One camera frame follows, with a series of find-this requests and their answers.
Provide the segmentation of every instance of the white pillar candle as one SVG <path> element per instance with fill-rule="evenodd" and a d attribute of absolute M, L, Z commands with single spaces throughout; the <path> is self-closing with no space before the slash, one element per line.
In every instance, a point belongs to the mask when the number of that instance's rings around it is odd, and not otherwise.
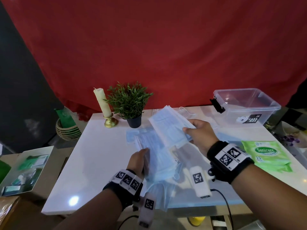
<path fill-rule="evenodd" d="M 104 100 L 106 99 L 106 95 L 104 94 L 104 91 L 102 88 L 96 88 L 94 89 L 94 94 L 97 98 L 97 101 L 99 103 L 99 106 L 101 108 L 101 111 L 104 115 L 104 117 L 110 117 L 112 112 L 110 110 L 109 104 Z"/>

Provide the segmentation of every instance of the potted plant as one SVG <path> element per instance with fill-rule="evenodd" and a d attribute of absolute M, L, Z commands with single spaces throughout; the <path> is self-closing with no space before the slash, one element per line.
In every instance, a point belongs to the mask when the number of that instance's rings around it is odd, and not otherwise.
<path fill-rule="evenodd" d="M 130 86 L 117 84 L 115 88 L 110 86 L 108 95 L 109 99 L 105 100 L 114 108 L 114 113 L 119 113 L 123 119 L 128 121 L 132 128 L 137 128 L 141 125 L 143 109 L 153 93 L 146 93 L 147 87 L 137 82 Z"/>

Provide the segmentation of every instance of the artificial plant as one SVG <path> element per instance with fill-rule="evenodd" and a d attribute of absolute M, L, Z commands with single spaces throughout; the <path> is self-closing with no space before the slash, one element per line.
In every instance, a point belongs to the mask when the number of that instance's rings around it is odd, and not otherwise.
<path fill-rule="evenodd" d="M 142 87 L 139 82 L 132 86 L 117 84 L 115 88 L 110 86 L 109 99 L 105 100 L 113 106 L 114 113 L 119 113 L 123 119 L 134 119 L 143 113 L 143 109 L 153 93 L 146 93 L 147 87 Z"/>

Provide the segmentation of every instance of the person's left arm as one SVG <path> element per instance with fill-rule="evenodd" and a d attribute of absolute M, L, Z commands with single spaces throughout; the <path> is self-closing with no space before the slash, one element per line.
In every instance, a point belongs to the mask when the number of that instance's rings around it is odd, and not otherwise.
<path fill-rule="evenodd" d="M 139 178 L 142 178 L 144 154 L 147 150 L 142 149 L 134 153 L 127 166 L 127 169 L 133 170 Z M 121 212 L 122 204 L 119 198 L 107 188 L 63 220 L 54 230 L 107 229 L 116 223 Z"/>

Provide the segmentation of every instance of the black plant pot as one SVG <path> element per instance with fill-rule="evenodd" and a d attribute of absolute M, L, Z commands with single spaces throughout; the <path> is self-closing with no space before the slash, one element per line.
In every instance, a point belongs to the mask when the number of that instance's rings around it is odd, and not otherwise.
<path fill-rule="evenodd" d="M 129 126 L 132 127 L 132 128 L 139 127 L 142 123 L 142 114 L 140 114 L 138 117 L 136 117 L 134 119 L 127 119 L 127 122 L 129 124 Z"/>

